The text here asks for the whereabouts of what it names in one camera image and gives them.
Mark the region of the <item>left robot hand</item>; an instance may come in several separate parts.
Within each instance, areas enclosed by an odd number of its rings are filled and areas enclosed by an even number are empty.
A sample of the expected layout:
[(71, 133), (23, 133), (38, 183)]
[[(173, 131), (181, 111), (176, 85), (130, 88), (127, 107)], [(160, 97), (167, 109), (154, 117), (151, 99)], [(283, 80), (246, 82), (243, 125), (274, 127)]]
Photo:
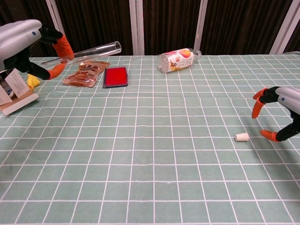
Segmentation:
[(30, 61), (30, 50), (36, 42), (52, 45), (61, 59), (74, 59), (74, 52), (63, 33), (39, 20), (28, 19), (0, 27), (0, 71), (17, 69), (42, 80), (60, 75), (65, 68), (64, 62), (47, 70)]

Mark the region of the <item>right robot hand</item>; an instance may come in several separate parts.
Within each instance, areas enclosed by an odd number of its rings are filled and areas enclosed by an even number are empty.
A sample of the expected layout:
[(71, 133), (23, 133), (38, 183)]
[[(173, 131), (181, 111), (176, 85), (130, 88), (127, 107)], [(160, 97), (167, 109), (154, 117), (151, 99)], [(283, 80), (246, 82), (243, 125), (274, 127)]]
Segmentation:
[(260, 131), (261, 135), (265, 138), (281, 142), (289, 139), (300, 133), (300, 90), (288, 87), (271, 87), (264, 88), (255, 93), (253, 99), (256, 101), (253, 110), (252, 118), (258, 117), (261, 108), (266, 103), (278, 102), (289, 110), (292, 118), (292, 123), (278, 132), (271, 132), (268, 130)]

